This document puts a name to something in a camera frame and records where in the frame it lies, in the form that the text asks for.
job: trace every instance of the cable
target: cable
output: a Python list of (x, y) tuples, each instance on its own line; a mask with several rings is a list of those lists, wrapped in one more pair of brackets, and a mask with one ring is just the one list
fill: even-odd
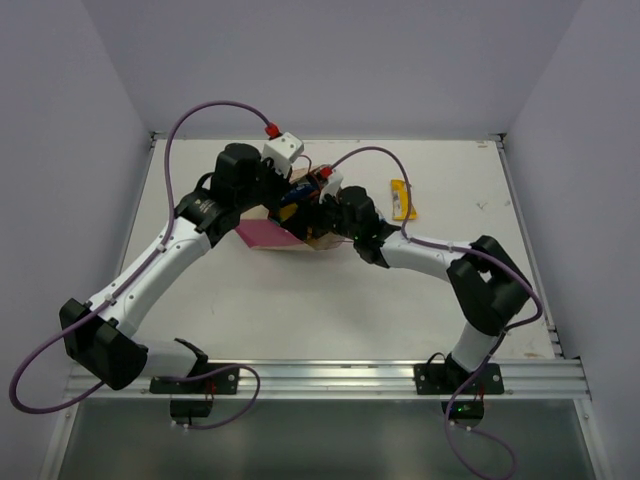
[(331, 168), (335, 169), (341, 163), (343, 163), (345, 160), (353, 157), (354, 155), (357, 155), (358, 153), (367, 152), (367, 151), (376, 151), (376, 152), (381, 152), (381, 153), (384, 153), (384, 154), (388, 155), (396, 163), (396, 165), (398, 165), (398, 168), (400, 169), (400, 172), (402, 173), (402, 177), (404, 179), (405, 185), (407, 186), (407, 199), (408, 199), (409, 206), (407, 208), (407, 214), (404, 217), (404, 219), (402, 220), (402, 224), (400, 226), (400, 231), (401, 231), (402, 235), (404, 236), (404, 238), (407, 239), (407, 241), (409, 241), (410, 243), (415, 243), (417, 245), (422, 245), (422, 246), (428, 247), (428, 248), (435, 248), (435, 249), (438, 249), (438, 250), (449, 250), (449, 249), (451, 249), (454, 252), (458, 252), (458, 253), (462, 253), (462, 254), (471, 254), (471, 255), (475, 255), (477, 257), (480, 257), (483, 260), (486, 260), (486, 261), (494, 264), (495, 266), (499, 267), (500, 269), (502, 269), (502, 271), (504, 271), (512, 280), (516, 281), (527, 292), (527, 295), (529, 295), (529, 297), (531, 297), (531, 299), (533, 300), (533, 302), (536, 305), (536, 313), (533, 314), (533, 316), (531, 316), (531, 317), (529, 317), (529, 318), (527, 318), (525, 320), (521, 320), (519, 322), (513, 323), (511, 325), (507, 325), (504, 328), (502, 335), (498, 339), (498, 342), (493, 347), (491, 352), (489, 352), (489, 355), (487, 355), (485, 357), (485, 359), (480, 364), (480, 366), (476, 369), (476, 371), (462, 385), (460, 385), (458, 387), (458, 389), (453, 393), (453, 395), (451, 395), (451, 398), (450, 398), (450, 400), (449, 400), (449, 402), (447, 404), (446, 413), (445, 413), (445, 434), (446, 434), (446, 437), (447, 437), (447, 442), (449, 443), (449, 446), (451, 447), (451, 450), (453, 451), (453, 453), (456, 455), (456, 457), (458, 457), (458, 460), (460, 460), (460, 462), (467, 468), (467, 470), (469, 470), (474, 475), (476, 475), (476, 476), (478, 476), (478, 477), (480, 477), (482, 479), (485, 479), (485, 480), (508, 480), (509, 478), (511, 478), (513, 476), (513, 474), (517, 470), (517, 457), (516, 457), (516, 454), (513, 451), (513, 449), (504, 440), (501, 440), (498, 437), (495, 437), (494, 435), (491, 435), (490, 433), (487, 433), (485, 431), (478, 430), (478, 429), (471, 430), (472, 432), (477, 433), (478, 435), (481, 435), (481, 436), (483, 436), (485, 438), (488, 438), (490, 440), (493, 440), (496, 443), (498, 443), (499, 445), (501, 445), (502, 447), (504, 447), (505, 450), (507, 450), (507, 452), (509, 453), (509, 456), (511, 457), (511, 468), (509, 469), (509, 472), (505, 476), (503, 476), (503, 477), (490, 477), (490, 476), (487, 476), (487, 475), (483, 474), (482, 472), (476, 470), (469, 462), (467, 462), (467, 460), (464, 458), (462, 453), (460, 453), (458, 448), (453, 443), (453, 438), (451, 437), (451, 429), (449, 428), (449, 418), (450, 418), (450, 415), (451, 415), (451, 408), (453, 407), (453, 404), (455, 403), (455, 399), (460, 395), (460, 393), (462, 393), (467, 387), (469, 387), (469, 385), (471, 385), (475, 381), (475, 379), (478, 378), (478, 376), (482, 373), (484, 368), (489, 363), (489, 361), (491, 359), (491, 356), (495, 353), (495, 351), (498, 349), (498, 347), (500, 347), (500, 345), (502, 344), (502, 341), (504, 340), (504, 337), (505, 337), (506, 333), (508, 331), (510, 331), (510, 330), (513, 330), (514, 328), (521, 327), (523, 325), (528, 325), (530, 323), (533, 323), (536, 320), (538, 320), (540, 317), (542, 317), (542, 315), (544, 313), (544, 307), (542, 305), (542, 301), (540, 300), (540, 297), (538, 297), (536, 292), (531, 288), (529, 283), (524, 278), (522, 278), (520, 275), (518, 275), (513, 269), (511, 269), (504, 262), (501, 262), (500, 260), (498, 260), (497, 258), (492, 257), (491, 255), (488, 255), (488, 254), (486, 254), (484, 252), (480, 252), (478, 250), (474, 250), (472, 248), (457, 247), (457, 246), (451, 246), (450, 247), (449, 245), (440, 244), (440, 243), (434, 243), (434, 242), (428, 242), (428, 241), (425, 241), (425, 240), (420, 240), (420, 239), (417, 239), (417, 238), (410, 237), (409, 234), (407, 233), (406, 227), (407, 227), (407, 222), (409, 221), (409, 216), (411, 214), (411, 209), (413, 207), (413, 202), (412, 202), (412, 198), (411, 198), (411, 182), (409, 181), (409, 176), (407, 175), (407, 171), (404, 168), (404, 165), (402, 165), (402, 162), (400, 161), (400, 159), (393, 152), (391, 152), (390, 150), (387, 150), (386, 148), (378, 147), (378, 146), (360, 147), (360, 148), (357, 148), (357, 149), (347, 153), (346, 155), (342, 156), (341, 158), (339, 158), (331, 166)]
[(307, 170), (307, 173), (309, 173), (311, 171), (311, 167), (313, 167), (313, 162), (311, 161), (311, 158), (309, 158), (307, 155), (298, 155), (298, 158), (304, 158), (307, 160), (307, 162), (309, 162), (309, 169)]
[(447, 359), (447, 357), (445, 357), (444, 353), (436, 352), (433, 355), (431, 355), (428, 358), (428, 360), (425, 362), (425, 364), (424, 364), (425, 373), (427, 374), (427, 377), (429, 378), (429, 381), (431, 383), (435, 383), (435, 382), (433, 381), (433, 378), (431, 377), (432, 371), (431, 371), (431, 369), (429, 367), (431, 366), (431, 362), (433, 362), (436, 359), (436, 357), (438, 357), (438, 356), (442, 357), (442, 360), (446, 360)]
[[(260, 120), (262, 120), (265, 123), (266, 125), (265, 131), (270, 137), (276, 136), (277, 134), (279, 134), (278, 127), (276, 127), (275, 124), (271, 123), (269, 119), (260, 110), (250, 105), (240, 103), (240, 102), (234, 102), (230, 100), (218, 100), (218, 101), (201, 103), (200, 105), (196, 105), (195, 107), (188, 110), (184, 115), (182, 115), (169, 131), (169, 135), (167, 137), (167, 144), (164, 149), (164, 178), (165, 178), (165, 186), (167, 189), (167, 200), (169, 203), (169, 223), (167, 225), (167, 229), (164, 233), (164, 236), (160, 241), (160, 245), (162, 246), (166, 246), (167, 243), (169, 242), (171, 233), (173, 232), (173, 226), (175, 223), (175, 217), (174, 217), (175, 201), (173, 199), (173, 187), (171, 185), (171, 171), (169, 168), (171, 145), (173, 144), (173, 140), (176, 136), (178, 128), (180, 128), (180, 126), (184, 123), (184, 121), (187, 118), (189, 118), (194, 113), (199, 112), (200, 110), (203, 110), (208, 107), (215, 107), (215, 106), (229, 106), (229, 107), (237, 107), (244, 110), (248, 110), (254, 113), (255, 115), (257, 115), (260, 118)], [(142, 272), (144, 272), (147, 269), (147, 267), (151, 264), (151, 262), (153, 262), (153, 260), (159, 254), (160, 254), (160, 250), (155, 249), (153, 253), (151, 253), (144, 260), (144, 262), (142, 262), (140, 266), (122, 283), (122, 285), (120, 285), (120, 287), (118, 287), (112, 293), (113, 299), (116, 299), (124, 290), (126, 290), (142, 274)], [(98, 307), (96, 307), (95, 310), (89, 313), (86, 317), (83, 317), (81, 320), (77, 321), (73, 325), (53, 335), (47, 341), (45, 341), (40, 346), (38, 346), (33, 352), (27, 355), (27, 357), (22, 361), (22, 363), (18, 366), (18, 368), (14, 372), (13, 377), (11, 378), (11, 382), (9, 383), (9, 401), (17, 410), (20, 410), (21, 412), (24, 412), (24, 413), (33, 414), (33, 415), (58, 412), (60, 410), (68, 408), (84, 400), (85, 398), (87, 398), (89, 395), (91, 395), (93, 392), (95, 392), (96, 390), (98, 390), (100, 387), (104, 385), (104, 382), (99, 382), (93, 387), (91, 387), (89, 390), (87, 390), (86, 392), (78, 395), (77, 397), (72, 398), (71, 400), (65, 403), (61, 403), (60, 405), (54, 405), (52, 407), (43, 407), (43, 408), (29, 407), (28, 405), (25, 405), (24, 403), (22, 403), (22, 401), (20, 401), (20, 399), (18, 398), (18, 383), (20, 382), (20, 378), (22, 377), (26, 369), (29, 367), (29, 365), (47, 348), (49, 348), (51, 345), (61, 340), (65, 336), (69, 335), (70, 333), (73, 333), (74, 331), (76, 331), (77, 329), (85, 325), (87, 322), (94, 319), (96, 316), (98, 316), (98, 314), (100, 314), (100, 312), (102, 312), (109, 305), (110, 305), (109, 301), (105, 301), (101, 303)]]
[(236, 412), (233, 415), (231, 415), (229, 418), (225, 418), (224, 420), (221, 420), (219, 422), (211, 423), (209, 425), (183, 424), (184, 428), (187, 428), (189, 430), (213, 430), (214, 428), (222, 427), (222, 426), (227, 425), (227, 424), (233, 422), (234, 420), (237, 420), (238, 418), (240, 418), (242, 415), (247, 413), (251, 409), (251, 407), (253, 407), (255, 405), (256, 400), (258, 399), (258, 394), (260, 393), (260, 375), (258, 375), (258, 372), (256, 372), (249, 365), (236, 363), (236, 364), (232, 364), (232, 365), (226, 365), (224, 367), (220, 367), (220, 368), (217, 368), (215, 370), (212, 370), (211, 372), (203, 373), (202, 375), (196, 375), (194, 377), (186, 377), (186, 378), (183, 378), (183, 377), (160, 377), (160, 380), (165, 381), (165, 382), (180, 382), (180, 383), (200, 382), (202, 380), (207, 380), (207, 379), (209, 379), (209, 378), (211, 378), (214, 375), (217, 375), (219, 373), (224, 373), (224, 372), (227, 372), (229, 370), (234, 370), (236, 368), (240, 368), (242, 370), (247, 370), (248, 372), (251, 372), (251, 374), (256, 378), (256, 389), (253, 392), (253, 396), (247, 402), (247, 404), (244, 407), (242, 407), (242, 409), (240, 409), (238, 412)]

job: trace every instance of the white table surface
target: white table surface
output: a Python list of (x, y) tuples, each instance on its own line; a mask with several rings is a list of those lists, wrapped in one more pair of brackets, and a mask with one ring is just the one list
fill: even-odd
[[(232, 140), (178, 140), (172, 154), (177, 201), (213, 170)], [(246, 141), (261, 148), (262, 141)], [(380, 145), (405, 164), (419, 218), (409, 232), (451, 240), (496, 237), (531, 279), (500, 159), (492, 142), (306, 142), (314, 164), (363, 145)], [(156, 145), (125, 257), (125, 266), (157, 237), (167, 217), (162, 156)], [(364, 186), (391, 218), (389, 180), (400, 178), (381, 153), (341, 166), (344, 185)], [(534, 311), (529, 302), (518, 318)], [(350, 245), (325, 252), (250, 250), (228, 234), (170, 287), (139, 336), (184, 338), (219, 359), (417, 359), (449, 352), (465, 319), (451, 286), (407, 270), (368, 265)], [(553, 358), (542, 320), (514, 331), (499, 358)]]

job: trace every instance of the white wall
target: white wall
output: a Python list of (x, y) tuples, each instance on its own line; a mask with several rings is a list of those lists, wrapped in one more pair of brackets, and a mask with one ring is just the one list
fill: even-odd
[[(581, 0), (84, 0), (146, 125), (230, 98), (315, 137), (506, 131)], [(255, 136), (245, 112), (183, 133)]]
[[(148, 135), (79, 0), (0, 2), (0, 478), (36, 478), (55, 420), (13, 410), (13, 370), (59, 331), (60, 306), (113, 275)], [(62, 344), (20, 388), (59, 402)]]
[(586, 0), (507, 137), (560, 339), (638, 478), (640, 1)]

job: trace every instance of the yellow object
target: yellow object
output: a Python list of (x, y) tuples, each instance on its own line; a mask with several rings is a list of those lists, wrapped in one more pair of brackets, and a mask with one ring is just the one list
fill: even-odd
[(282, 207), (278, 212), (280, 221), (284, 222), (285, 220), (288, 220), (289, 217), (291, 217), (294, 213), (296, 213), (296, 210), (298, 210), (298, 205), (296, 205), (295, 203), (291, 203), (286, 207)]
[[(403, 180), (391, 180), (391, 198), (393, 200), (393, 219), (404, 220), (404, 217), (407, 216), (407, 210), (409, 209), (409, 196), (407, 195), (407, 186)], [(414, 220), (417, 217), (418, 213), (413, 205), (411, 205), (409, 220)]]

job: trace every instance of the red connector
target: red connector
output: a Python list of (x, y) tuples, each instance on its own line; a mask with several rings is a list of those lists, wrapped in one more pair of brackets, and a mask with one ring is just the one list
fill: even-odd
[(280, 133), (280, 129), (275, 123), (269, 123), (269, 125), (264, 128), (264, 131), (267, 132), (267, 135), (269, 135), (269, 140), (273, 140), (274, 138), (278, 138), (280, 135), (282, 135)]
[(324, 179), (329, 178), (332, 173), (333, 170), (331, 169), (331, 167), (324, 167), (318, 172), (318, 174)]

